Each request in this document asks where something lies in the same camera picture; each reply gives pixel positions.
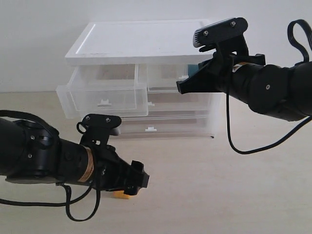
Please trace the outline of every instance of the yellow block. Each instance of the yellow block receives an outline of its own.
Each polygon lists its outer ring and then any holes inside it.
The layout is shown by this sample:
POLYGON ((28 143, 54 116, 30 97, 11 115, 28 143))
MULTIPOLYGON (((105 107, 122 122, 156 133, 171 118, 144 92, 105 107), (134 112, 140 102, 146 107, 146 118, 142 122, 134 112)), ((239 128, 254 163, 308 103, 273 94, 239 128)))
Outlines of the yellow block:
POLYGON ((113 191, 113 197, 119 199, 130 199, 130 195, 126 195, 123 191, 113 191))

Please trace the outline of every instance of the white lid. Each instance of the white lid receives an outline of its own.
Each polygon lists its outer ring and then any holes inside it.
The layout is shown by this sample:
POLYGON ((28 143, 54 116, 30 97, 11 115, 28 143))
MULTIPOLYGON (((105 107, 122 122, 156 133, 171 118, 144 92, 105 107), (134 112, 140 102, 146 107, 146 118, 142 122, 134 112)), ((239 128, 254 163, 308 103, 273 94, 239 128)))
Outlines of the white lid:
POLYGON ((211 58, 193 47, 206 19, 92 22, 65 56, 70 65, 198 64, 211 58))

